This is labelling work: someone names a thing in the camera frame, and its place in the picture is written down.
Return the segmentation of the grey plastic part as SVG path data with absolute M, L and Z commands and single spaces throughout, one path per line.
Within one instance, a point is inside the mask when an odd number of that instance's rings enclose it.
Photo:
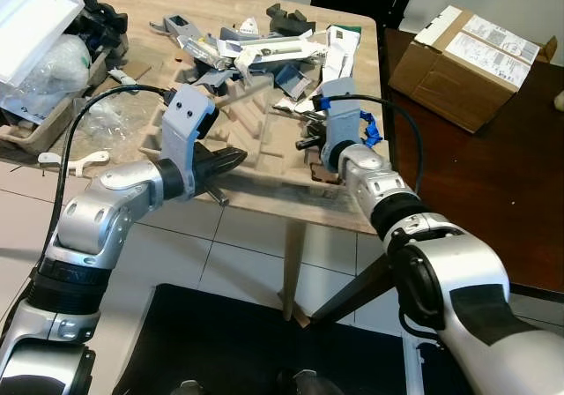
M 176 41 L 182 51 L 197 59 L 218 55 L 217 49 L 208 36 L 205 36 L 197 26 L 190 24 L 181 15 L 166 16 L 157 23 L 150 23 L 150 28 L 158 34 L 170 37 Z

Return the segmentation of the clear plastic bag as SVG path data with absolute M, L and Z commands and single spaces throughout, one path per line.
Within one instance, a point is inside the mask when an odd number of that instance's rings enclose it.
M 0 108 L 41 124 L 64 98 L 84 90 L 92 57 L 79 36 L 64 34 L 25 77 L 23 84 L 0 84 Z

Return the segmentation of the large brown pulp tray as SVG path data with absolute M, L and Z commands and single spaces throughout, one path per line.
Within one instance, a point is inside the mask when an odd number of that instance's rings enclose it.
M 318 149 L 297 149 L 297 142 L 306 137 L 306 118 L 274 108 L 287 97 L 275 88 L 273 74 L 245 79 L 233 71 L 216 93 L 209 86 L 215 80 L 204 73 L 200 77 L 204 82 L 197 90 L 214 100 L 217 118 L 198 142 L 211 152 L 233 146 L 247 153 L 230 175 L 265 186 L 307 187 L 311 193 L 334 197 L 339 182 L 323 168 Z

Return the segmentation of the white forked plastic piece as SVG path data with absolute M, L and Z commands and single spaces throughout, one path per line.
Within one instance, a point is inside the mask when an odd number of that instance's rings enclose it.
M 84 168 L 89 164 L 106 164 L 110 159 L 109 152 L 93 152 L 80 159 L 70 159 L 67 162 L 67 170 L 69 174 L 74 176 L 84 176 Z M 62 169 L 62 157 L 57 153 L 40 153 L 39 165 L 42 167 L 57 167 Z

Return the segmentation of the black bulky device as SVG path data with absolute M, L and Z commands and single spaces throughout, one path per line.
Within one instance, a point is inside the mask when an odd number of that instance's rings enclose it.
M 79 37 L 93 56 L 123 56 L 129 48 L 128 15 L 97 1 L 85 3 L 64 32 Z

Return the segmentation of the small brown pulp tray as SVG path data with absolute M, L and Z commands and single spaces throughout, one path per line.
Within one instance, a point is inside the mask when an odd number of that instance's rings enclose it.
M 86 93 L 91 93 L 97 85 L 108 79 L 108 53 L 105 49 L 97 52 L 90 67 L 87 88 L 69 93 L 52 107 L 40 124 L 16 116 L 11 110 L 0 108 L 0 152 L 28 153 L 37 156 L 47 152 L 72 124 L 78 110 L 85 105 Z

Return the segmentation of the robot right leg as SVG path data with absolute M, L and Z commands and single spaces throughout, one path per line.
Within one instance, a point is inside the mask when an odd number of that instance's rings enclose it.
M 317 371 L 281 369 L 277 373 L 277 395 L 325 395 Z

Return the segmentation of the cardboard box with white labels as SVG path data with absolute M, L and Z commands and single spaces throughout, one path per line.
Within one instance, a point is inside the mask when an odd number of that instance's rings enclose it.
M 448 5 L 407 45 L 390 87 L 475 133 L 520 92 L 533 64 L 559 41 L 537 44 L 472 11 Z

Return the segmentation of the white foam tray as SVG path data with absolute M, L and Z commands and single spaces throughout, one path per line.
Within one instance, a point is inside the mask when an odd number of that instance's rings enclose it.
M 84 8 L 84 0 L 0 0 L 0 82 L 24 80 Z

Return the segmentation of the dark brown wooden table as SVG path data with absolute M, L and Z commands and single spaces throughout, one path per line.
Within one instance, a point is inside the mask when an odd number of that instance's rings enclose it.
M 475 133 L 383 87 L 419 126 L 392 116 L 392 156 L 432 210 L 496 251 L 510 278 L 511 305 L 523 319 L 559 332 L 564 281 L 564 116 L 553 105 L 559 65 L 537 62 L 523 87 Z

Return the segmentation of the black floor mat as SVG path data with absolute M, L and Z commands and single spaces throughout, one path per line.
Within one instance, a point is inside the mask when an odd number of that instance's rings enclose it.
M 112 395 L 169 395 L 185 380 L 212 395 L 274 395 L 283 369 L 317 371 L 345 395 L 407 393 L 398 336 L 301 328 L 274 308 L 158 285 Z

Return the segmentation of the white floor bar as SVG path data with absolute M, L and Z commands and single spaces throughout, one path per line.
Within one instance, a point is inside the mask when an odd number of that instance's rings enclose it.
M 400 338 L 403 342 L 405 387 L 407 395 L 426 395 L 426 383 L 422 372 L 422 359 L 419 355 L 419 344 L 423 339 L 416 338 L 410 333 L 408 325 L 402 324 Z

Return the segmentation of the robot leg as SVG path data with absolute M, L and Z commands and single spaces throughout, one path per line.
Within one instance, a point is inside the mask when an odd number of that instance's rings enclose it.
M 169 395 L 208 395 L 208 391 L 197 380 L 182 380 Z
M 277 395 L 325 395 L 317 371 L 281 369 L 277 373 Z

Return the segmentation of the clear plastic wrap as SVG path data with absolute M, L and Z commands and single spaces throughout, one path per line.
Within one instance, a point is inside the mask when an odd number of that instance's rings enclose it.
M 85 113 L 76 139 L 95 150 L 116 149 L 146 125 L 161 102 L 160 96 L 148 90 L 110 95 Z

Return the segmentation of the robot left leg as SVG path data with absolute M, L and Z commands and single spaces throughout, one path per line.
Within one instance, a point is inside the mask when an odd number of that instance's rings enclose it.
M 182 380 L 169 395 L 208 395 L 208 391 L 197 380 Z

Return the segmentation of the black plastic part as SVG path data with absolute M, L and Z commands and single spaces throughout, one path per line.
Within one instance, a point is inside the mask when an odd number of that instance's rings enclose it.
M 281 4 L 271 5 L 265 12 L 270 17 L 270 35 L 299 36 L 315 31 L 314 21 L 307 20 L 299 11 L 285 11 Z

